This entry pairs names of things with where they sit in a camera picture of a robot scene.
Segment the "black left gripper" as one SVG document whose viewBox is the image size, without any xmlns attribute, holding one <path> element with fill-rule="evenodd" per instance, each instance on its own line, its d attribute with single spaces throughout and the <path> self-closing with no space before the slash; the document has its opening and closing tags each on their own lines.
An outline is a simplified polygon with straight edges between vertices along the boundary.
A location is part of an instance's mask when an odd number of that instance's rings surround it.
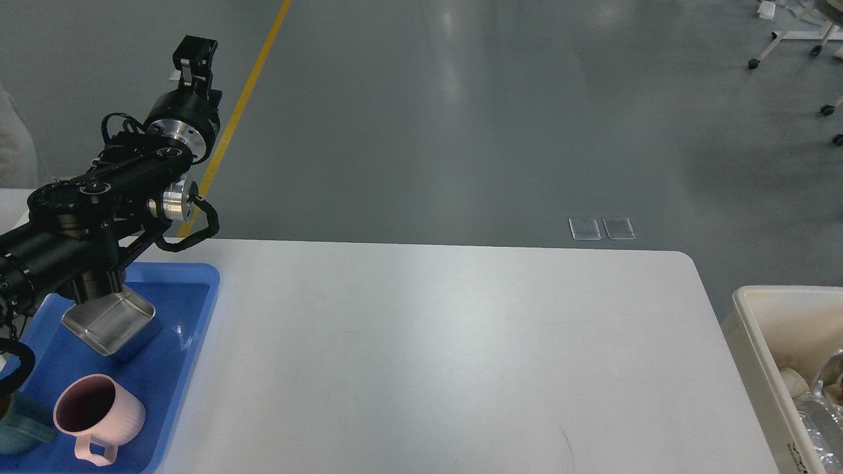
<svg viewBox="0 0 843 474">
<path fill-rule="evenodd" d="M 211 89 L 218 47 L 216 39 L 184 36 L 173 52 L 178 89 L 160 96 L 144 121 L 145 133 L 186 144 L 194 164 L 209 158 L 219 137 L 223 92 Z"/>
</svg>

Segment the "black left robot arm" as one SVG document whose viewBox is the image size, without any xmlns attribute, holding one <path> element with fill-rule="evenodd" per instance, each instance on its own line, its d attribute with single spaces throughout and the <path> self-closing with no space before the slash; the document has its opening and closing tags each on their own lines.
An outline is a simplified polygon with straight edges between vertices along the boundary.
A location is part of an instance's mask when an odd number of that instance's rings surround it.
<svg viewBox="0 0 843 474">
<path fill-rule="evenodd" d="M 219 233 L 219 214 L 186 185 L 192 166 L 210 156 L 221 121 L 213 89 L 217 40 L 186 36 L 173 53 L 178 86 L 144 121 L 122 114 L 111 134 L 103 117 L 103 151 L 88 171 L 42 186 L 27 200 L 29 221 L 2 236 L 3 353 L 19 366 L 3 377 L 2 397 L 36 366 L 15 319 L 33 316 L 52 293 L 76 308 L 124 293 L 124 272 L 150 246 L 180 252 Z"/>
</svg>

